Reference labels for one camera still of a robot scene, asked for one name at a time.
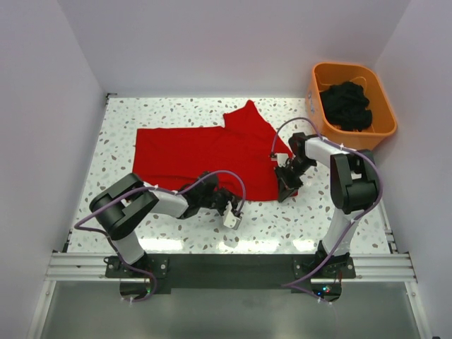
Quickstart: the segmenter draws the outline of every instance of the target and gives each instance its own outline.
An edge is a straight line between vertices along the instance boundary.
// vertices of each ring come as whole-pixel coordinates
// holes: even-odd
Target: metal frame
[[[422,304],[422,300],[419,295],[419,290],[417,288],[416,282],[406,282],[405,287],[407,289],[407,295],[410,300],[411,309],[413,315],[415,316],[415,321],[417,325],[417,329],[421,338],[432,339],[433,334],[430,328],[427,314],[425,313],[424,306]]]
[[[104,258],[111,254],[52,254],[45,280],[48,281],[143,281],[142,278],[114,279],[105,277]],[[355,254],[356,279],[350,282],[413,283],[416,281],[408,254]],[[313,283],[331,283],[333,279],[312,279]]]
[[[28,329],[27,339],[41,338],[56,285],[56,281],[44,281],[44,286],[42,287],[40,298],[37,301],[36,310],[33,314],[30,328]]]
[[[122,281],[135,282],[143,279],[112,279],[105,277],[104,258],[112,254],[53,253],[45,275],[44,287],[35,310],[27,338],[38,339],[50,308],[55,285],[58,281]],[[348,283],[405,283],[408,297],[422,339],[432,339],[420,297],[417,280],[409,254],[355,254],[355,279]],[[312,279],[313,283],[331,283],[329,279]]]

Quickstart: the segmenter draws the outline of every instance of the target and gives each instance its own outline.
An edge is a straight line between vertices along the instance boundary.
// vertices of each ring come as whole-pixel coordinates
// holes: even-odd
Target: cable
[[[296,118],[292,118],[287,120],[284,124],[282,124],[279,129],[276,131],[275,137],[273,138],[273,142],[271,144],[271,154],[273,154],[273,152],[275,151],[275,145],[276,145],[276,140],[278,139],[278,134],[280,133],[281,129],[283,129],[283,127],[287,124],[289,124],[292,121],[296,121],[296,120],[305,120],[307,122],[309,122],[312,126],[312,128],[315,130],[317,136],[319,136],[319,138],[321,138],[321,134],[319,129],[317,128],[317,126],[312,122],[312,120],[308,119],[308,118],[304,118],[304,117],[296,117]]]
[[[200,179],[198,179],[198,181],[194,182],[193,184],[191,184],[190,186],[188,186],[187,188],[183,189],[180,192],[177,192],[177,195],[179,194],[185,194],[186,192],[190,191],[192,188],[194,188],[197,184],[199,184],[200,182],[202,182],[204,179],[207,179],[215,174],[219,174],[219,173],[224,173],[224,174],[229,174],[232,175],[233,177],[235,177],[235,179],[237,179],[240,183],[240,186],[242,186],[242,200],[240,201],[240,205],[237,209],[237,214],[240,214],[240,212],[242,211],[243,205],[245,204],[245,200],[246,200],[246,189],[245,189],[245,184],[242,180],[241,177],[239,177],[237,174],[235,174],[234,172],[228,171],[226,169],[219,169],[218,171],[213,171],[207,175],[205,175],[204,177],[201,177]]]
[[[110,238],[110,236],[108,235],[108,233],[106,233],[104,230],[99,230],[98,228],[94,228],[94,227],[84,227],[82,226],[84,223],[86,223],[87,221],[93,219],[94,217],[97,217],[99,214],[105,212],[108,208],[116,205],[117,203],[121,202],[121,200],[128,198],[129,196],[132,196],[136,193],[139,192],[144,192],[144,191],[161,191],[161,192],[165,192],[168,194],[173,194],[173,195],[181,195],[181,194],[185,194],[186,192],[190,191],[192,188],[194,188],[196,185],[198,185],[199,183],[201,183],[204,179],[207,179],[215,174],[218,173],[225,173],[225,174],[231,174],[233,177],[237,178],[237,180],[239,180],[240,184],[242,185],[242,201],[240,203],[240,206],[237,209],[237,213],[240,214],[243,208],[243,205],[245,204],[245,200],[246,200],[246,189],[245,189],[245,184],[242,180],[242,178],[240,178],[237,174],[235,174],[234,172],[231,171],[227,171],[227,170],[218,170],[218,171],[214,171],[211,172],[207,175],[205,175],[204,177],[201,177],[200,179],[198,179],[196,182],[194,182],[192,185],[190,185],[189,187],[185,188],[182,191],[179,192],[174,192],[174,191],[170,191],[168,189],[161,189],[159,187],[156,186],[144,186],[144,187],[138,187],[137,189],[132,189],[130,191],[127,191],[126,193],[122,194],[121,196],[117,197],[116,199],[114,199],[113,201],[109,202],[107,205],[99,208],[98,210],[95,210],[93,213],[87,215],[86,217],[82,218],[81,220],[79,220],[74,226],[73,228],[76,230],[80,230],[80,231],[89,231],[89,232],[97,232],[100,234],[103,234],[106,238],[108,243],[110,244],[110,246],[113,248],[114,252],[116,253],[116,255],[118,256],[119,260],[121,261],[121,263],[124,265],[125,268],[132,270],[134,272],[137,273],[141,273],[144,275],[147,275],[150,280],[153,282],[153,288],[152,290],[144,297],[139,298],[139,299],[131,299],[131,302],[142,302],[144,300],[149,299],[153,294],[155,294],[155,291],[157,290],[157,279],[155,278],[155,276],[153,275],[152,272],[148,272],[146,270],[141,270],[139,268],[135,268],[131,265],[129,265],[124,258],[122,257],[122,255],[119,253],[118,248],[115,247],[115,245],[112,242],[112,239]]]
[[[298,286],[295,286],[295,284],[300,283],[301,281],[304,281],[306,279],[309,279],[310,277],[312,277],[314,274],[316,274],[317,272],[319,272],[322,267],[325,266],[325,264],[328,262],[328,260],[331,259],[331,257],[333,256],[334,252],[336,251],[336,249],[338,249],[340,243],[342,242],[342,240],[345,238],[345,236],[347,235],[348,231],[350,230],[350,228],[352,228],[352,226],[355,224],[355,222],[359,221],[362,217],[364,217],[367,213],[369,213],[371,210],[373,210],[380,202],[381,197],[383,196],[383,182],[381,180],[381,175],[378,171],[378,169],[376,168],[376,165],[364,154],[357,152],[356,150],[353,150],[351,148],[347,148],[344,147],[344,145],[338,145],[337,143],[334,143],[330,140],[328,140],[327,138],[323,137],[320,134],[319,129],[316,127],[316,125],[314,124],[314,122],[308,118],[304,118],[304,117],[296,117],[290,120],[287,120],[284,124],[282,124],[280,126],[280,128],[276,131],[275,137],[273,138],[273,144],[272,144],[272,148],[271,148],[271,154],[273,154],[274,150],[275,150],[275,144],[276,144],[276,140],[278,138],[278,134],[281,131],[281,128],[284,127],[285,125],[289,124],[292,121],[295,120],[305,120],[307,122],[309,122],[312,126],[312,128],[315,130],[317,136],[327,145],[333,146],[334,148],[337,148],[338,150],[344,150],[345,152],[349,152],[352,153],[360,158],[362,158],[364,161],[366,161],[367,163],[369,163],[369,165],[372,167],[372,169],[375,171],[376,173],[376,177],[377,180],[379,182],[379,195],[376,197],[375,202],[366,210],[364,210],[362,213],[360,213],[359,215],[356,216],[355,219],[351,219],[351,221],[349,221],[347,227],[344,229],[344,232],[340,235],[339,239],[337,240],[337,242],[334,244],[333,248],[330,250],[330,253],[325,257],[325,259],[317,266],[315,267],[315,269],[313,269],[310,273],[306,274],[304,277],[301,277],[299,279],[296,279],[292,282],[289,282],[287,284],[282,285],[283,287],[290,287],[290,288],[295,288],[296,290],[298,288]]]

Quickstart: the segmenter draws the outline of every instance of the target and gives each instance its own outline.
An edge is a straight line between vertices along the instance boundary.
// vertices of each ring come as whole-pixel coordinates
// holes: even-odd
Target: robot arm
[[[130,173],[96,196],[90,203],[90,210],[95,212],[127,191],[143,186],[141,179]],[[197,214],[200,208],[216,209],[223,218],[224,226],[234,230],[239,227],[242,220],[236,210],[239,199],[227,189],[219,187],[216,175],[210,175],[186,193],[175,193],[165,190],[139,192],[130,196],[128,201],[117,203],[96,217],[129,265],[137,268],[148,265],[135,228],[150,212],[187,219]]]
[[[287,156],[285,159],[279,154],[272,155],[278,161],[275,173],[278,178],[279,202],[298,191],[303,185],[300,177],[311,166],[316,166],[317,162],[331,170],[330,190],[335,210],[328,232],[317,251],[319,256],[325,257],[331,252],[351,219],[355,219],[375,202],[379,194],[377,175],[361,157],[338,150],[324,143],[317,135],[294,133],[289,139],[289,145],[294,154],[292,159]],[[373,160],[371,151],[361,150],[360,153]],[[358,222],[341,241],[334,257],[339,259],[344,256],[346,259],[350,255],[350,242],[357,226]]]

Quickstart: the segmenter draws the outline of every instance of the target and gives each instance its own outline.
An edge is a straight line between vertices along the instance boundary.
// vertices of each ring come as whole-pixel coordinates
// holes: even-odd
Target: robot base
[[[158,294],[169,294],[173,288],[196,289],[241,289],[241,290],[278,290],[283,283],[302,277],[310,271],[310,266],[318,260],[317,254],[146,254],[134,265],[153,272],[157,278]],[[140,273],[127,270],[117,256],[105,258],[106,278],[144,278]],[[313,278],[335,278],[341,272],[341,278],[355,278],[353,260],[348,257],[346,263],[326,267]],[[331,277],[333,267],[337,269]],[[316,283],[305,280],[299,284],[326,300],[339,298],[340,282]],[[123,297],[143,296],[149,290],[142,282],[121,282]]]

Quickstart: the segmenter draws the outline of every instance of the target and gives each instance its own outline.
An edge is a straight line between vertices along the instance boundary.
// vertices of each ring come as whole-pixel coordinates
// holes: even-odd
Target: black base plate
[[[313,254],[148,254],[160,294],[170,293],[172,288],[281,289],[282,284],[308,273],[303,267],[313,260]],[[144,278],[140,273],[125,269],[116,256],[105,258],[105,263],[106,278]],[[347,264],[353,269],[344,269],[343,278],[354,278],[351,258]],[[310,280],[299,286],[313,290]]]

